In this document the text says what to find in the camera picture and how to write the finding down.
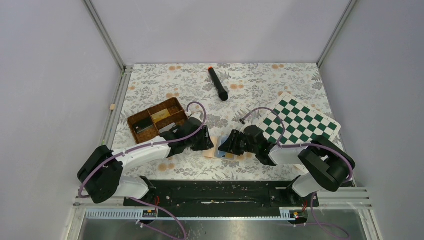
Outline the beige leather card holder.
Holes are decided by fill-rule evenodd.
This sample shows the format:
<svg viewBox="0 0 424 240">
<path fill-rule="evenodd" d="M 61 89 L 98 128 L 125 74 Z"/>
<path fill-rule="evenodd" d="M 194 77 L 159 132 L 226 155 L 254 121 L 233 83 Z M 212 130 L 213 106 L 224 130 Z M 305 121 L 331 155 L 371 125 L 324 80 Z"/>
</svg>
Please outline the beige leather card holder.
<svg viewBox="0 0 424 240">
<path fill-rule="evenodd" d="M 236 155 L 219 150 L 219 147 L 228 139 L 228 137 L 228 135 L 211 136 L 210 138 L 214 147 L 208 150 L 204 150 L 202 152 L 202 156 L 209 159 L 235 161 Z"/>
</svg>

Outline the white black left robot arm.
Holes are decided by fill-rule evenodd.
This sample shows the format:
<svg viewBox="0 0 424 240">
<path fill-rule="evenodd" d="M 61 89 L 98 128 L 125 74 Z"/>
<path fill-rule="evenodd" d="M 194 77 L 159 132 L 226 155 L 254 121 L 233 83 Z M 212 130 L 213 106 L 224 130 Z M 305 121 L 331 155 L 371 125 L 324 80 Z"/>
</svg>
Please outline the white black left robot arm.
<svg viewBox="0 0 424 240">
<path fill-rule="evenodd" d="M 97 147 L 78 171 L 77 179 L 95 204 L 112 197 L 130 197 L 148 206 L 155 200 L 154 190 L 146 180 L 124 176 L 125 172 L 182 154 L 187 148 L 198 152 L 213 147 L 208 126 L 198 116 L 192 115 L 183 125 L 120 152 L 114 152 L 106 145 Z"/>
</svg>

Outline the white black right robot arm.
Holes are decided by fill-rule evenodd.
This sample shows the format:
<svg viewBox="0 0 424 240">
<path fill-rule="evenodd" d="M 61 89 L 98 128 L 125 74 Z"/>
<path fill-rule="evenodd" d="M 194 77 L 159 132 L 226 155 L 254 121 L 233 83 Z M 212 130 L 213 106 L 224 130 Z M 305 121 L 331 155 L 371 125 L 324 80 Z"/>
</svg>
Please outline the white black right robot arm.
<svg viewBox="0 0 424 240">
<path fill-rule="evenodd" d="M 307 196 L 320 190 L 336 192 L 353 176 L 354 160 L 322 135 L 311 142 L 278 145 L 264 137 L 255 125 L 243 131 L 232 130 L 218 144 L 220 152 L 241 156 L 254 154 L 265 166 L 303 165 L 307 173 L 300 175 L 288 187 L 287 201 L 293 206 L 301 205 Z"/>
</svg>

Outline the blue credit card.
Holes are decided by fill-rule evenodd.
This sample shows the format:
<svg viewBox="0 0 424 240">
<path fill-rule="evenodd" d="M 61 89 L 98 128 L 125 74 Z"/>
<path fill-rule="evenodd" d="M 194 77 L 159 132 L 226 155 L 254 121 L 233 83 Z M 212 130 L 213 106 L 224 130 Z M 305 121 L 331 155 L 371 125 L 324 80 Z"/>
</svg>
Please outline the blue credit card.
<svg viewBox="0 0 424 240">
<path fill-rule="evenodd" d="M 214 152 L 214 157 L 217 159 L 225 159 L 224 156 L 227 152 L 220 151 L 218 148 Z"/>
</svg>

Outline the silver card in basket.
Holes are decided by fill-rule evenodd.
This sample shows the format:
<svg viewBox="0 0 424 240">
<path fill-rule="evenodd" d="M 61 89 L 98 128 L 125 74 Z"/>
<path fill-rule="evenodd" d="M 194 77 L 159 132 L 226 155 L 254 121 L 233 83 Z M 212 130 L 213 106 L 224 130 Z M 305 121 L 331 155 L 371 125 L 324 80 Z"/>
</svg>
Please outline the silver card in basket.
<svg viewBox="0 0 424 240">
<path fill-rule="evenodd" d="M 165 126 L 165 127 L 163 127 L 163 128 L 161 128 L 160 130 L 159 130 L 159 132 L 160 133 L 164 133 L 164 132 L 167 132 L 167 131 L 170 131 L 172 128 L 174 128 L 176 126 L 176 124 L 173 122 L 173 123 L 171 123 L 171 124 L 169 124 L 169 125 L 167 125 L 167 126 Z"/>
</svg>

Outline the gold card in basket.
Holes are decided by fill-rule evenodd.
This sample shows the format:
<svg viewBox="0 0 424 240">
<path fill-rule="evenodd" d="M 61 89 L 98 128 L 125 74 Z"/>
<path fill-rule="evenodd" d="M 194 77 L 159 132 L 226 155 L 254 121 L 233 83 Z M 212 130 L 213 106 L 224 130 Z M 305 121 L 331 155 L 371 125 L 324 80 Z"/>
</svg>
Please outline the gold card in basket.
<svg viewBox="0 0 424 240">
<path fill-rule="evenodd" d="M 169 112 L 169 110 L 167 108 L 166 109 L 162 109 L 162 110 L 160 110 L 160 111 L 158 111 L 156 113 L 153 113 L 151 115 L 152 120 L 153 120 L 154 123 L 160 122 L 160 121 L 162 121 L 162 120 L 164 120 L 164 119 L 166 119 L 166 118 L 168 118 L 170 116 L 171 116 L 171 114 L 170 114 L 170 112 Z"/>
</svg>

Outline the black card in basket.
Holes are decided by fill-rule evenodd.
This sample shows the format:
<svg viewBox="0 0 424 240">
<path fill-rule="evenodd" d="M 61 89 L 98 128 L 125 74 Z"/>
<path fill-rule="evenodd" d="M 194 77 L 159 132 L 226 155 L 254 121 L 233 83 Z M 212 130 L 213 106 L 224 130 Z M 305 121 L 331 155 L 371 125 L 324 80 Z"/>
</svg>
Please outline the black card in basket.
<svg viewBox="0 0 424 240">
<path fill-rule="evenodd" d="M 132 125 L 132 129 L 136 134 L 141 134 L 152 127 L 153 121 L 150 118 L 141 119 Z"/>
</svg>

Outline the green white chessboard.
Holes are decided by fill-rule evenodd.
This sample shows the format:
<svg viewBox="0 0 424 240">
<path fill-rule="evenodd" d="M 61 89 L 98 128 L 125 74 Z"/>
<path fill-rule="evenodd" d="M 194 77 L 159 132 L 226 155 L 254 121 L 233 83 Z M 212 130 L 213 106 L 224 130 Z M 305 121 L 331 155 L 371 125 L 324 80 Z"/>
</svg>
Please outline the green white chessboard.
<svg viewBox="0 0 424 240">
<path fill-rule="evenodd" d="M 277 99 L 273 111 L 279 117 L 270 112 L 255 124 L 271 143 L 280 140 L 282 145 L 301 144 L 317 136 L 332 141 L 341 129 L 341 125 L 334 119 L 289 93 L 283 93 Z"/>
</svg>

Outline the brown woven divided basket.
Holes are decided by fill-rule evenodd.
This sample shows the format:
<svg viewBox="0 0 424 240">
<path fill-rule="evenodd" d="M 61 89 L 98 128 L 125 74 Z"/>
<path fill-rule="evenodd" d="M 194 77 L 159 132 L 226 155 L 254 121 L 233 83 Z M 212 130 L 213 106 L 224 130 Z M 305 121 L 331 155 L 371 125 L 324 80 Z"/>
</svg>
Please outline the brown woven divided basket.
<svg viewBox="0 0 424 240">
<path fill-rule="evenodd" d="M 128 117 L 127 123 L 135 143 L 141 144 L 159 136 L 168 126 L 183 125 L 187 119 L 178 99 L 172 97 Z"/>
</svg>

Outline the black microphone orange tip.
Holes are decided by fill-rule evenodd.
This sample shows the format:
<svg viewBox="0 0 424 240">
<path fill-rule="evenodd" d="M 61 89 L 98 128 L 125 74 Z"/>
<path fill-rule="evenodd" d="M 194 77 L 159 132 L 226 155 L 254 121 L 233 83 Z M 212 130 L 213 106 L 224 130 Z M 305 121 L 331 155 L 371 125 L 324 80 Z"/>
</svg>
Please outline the black microphone orange tip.
<svg viewBox="0 0 424 240">
<path fill-rule="evenodd" d="M 223 85 L 222 85 L 218 75 L 216 74 L 214 68 L 212 66 L 210 66 L 207 69 L 207 71 L 208 71 L 210 78 L 211 78 L 211 80 L 212 80 L 212 82 L 213 82 L 213 84 L 214 84 L 214 86 L 217 90 L 218 97 L 223 102 L 227 101 L 229 99 L 228 92 L 223 87 Z"/>
</svg>

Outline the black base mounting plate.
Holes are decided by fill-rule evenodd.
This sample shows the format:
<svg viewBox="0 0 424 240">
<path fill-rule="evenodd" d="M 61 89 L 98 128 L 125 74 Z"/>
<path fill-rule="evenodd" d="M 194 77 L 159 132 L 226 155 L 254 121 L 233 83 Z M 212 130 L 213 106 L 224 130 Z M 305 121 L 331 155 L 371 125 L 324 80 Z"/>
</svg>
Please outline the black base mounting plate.
<svg viewBox="0 0 424 240">
<path fill-rule="evenodd" d="M 279 217 L 280 208 L 306 210 L 316 197 L 297 196 L 290 181 L 149 180 L 144 203 L 177 218 Z"/>
</svg>

